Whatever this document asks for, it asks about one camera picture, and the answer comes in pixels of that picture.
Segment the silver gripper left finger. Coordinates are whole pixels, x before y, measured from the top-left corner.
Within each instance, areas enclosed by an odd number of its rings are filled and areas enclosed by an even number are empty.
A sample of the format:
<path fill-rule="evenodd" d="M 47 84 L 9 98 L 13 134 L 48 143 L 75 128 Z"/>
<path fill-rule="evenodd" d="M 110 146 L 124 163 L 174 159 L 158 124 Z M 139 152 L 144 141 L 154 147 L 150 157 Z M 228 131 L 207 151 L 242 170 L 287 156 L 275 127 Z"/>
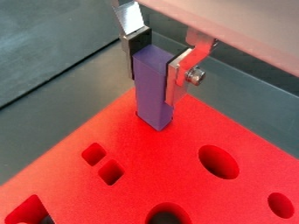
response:
<path fill-rule="evenodd" d="M 112 9 L 119 25 L 119 38 L 126 52 L 127 70 L 135 78 L 132 56 L 152 43 L 152 29 L 146 26 L 140 6 L 135 0 L 112 0 Z"/>

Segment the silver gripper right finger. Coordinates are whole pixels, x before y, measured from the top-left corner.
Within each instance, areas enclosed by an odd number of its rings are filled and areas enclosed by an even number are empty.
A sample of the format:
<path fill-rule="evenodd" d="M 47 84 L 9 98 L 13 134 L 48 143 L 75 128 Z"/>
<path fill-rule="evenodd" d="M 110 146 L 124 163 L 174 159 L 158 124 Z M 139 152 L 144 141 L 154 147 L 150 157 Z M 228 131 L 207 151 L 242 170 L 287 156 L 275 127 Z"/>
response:
<path fill-rule="evenodd" d="M 188 28 L 186 42 L 191 45 L 167 64 L 166 103 L 172 106 L 184 96 L 187 86 L 202 84 L 206 73 L 199 63 L 210 56 L 218 40 L 194 28 Z"/>

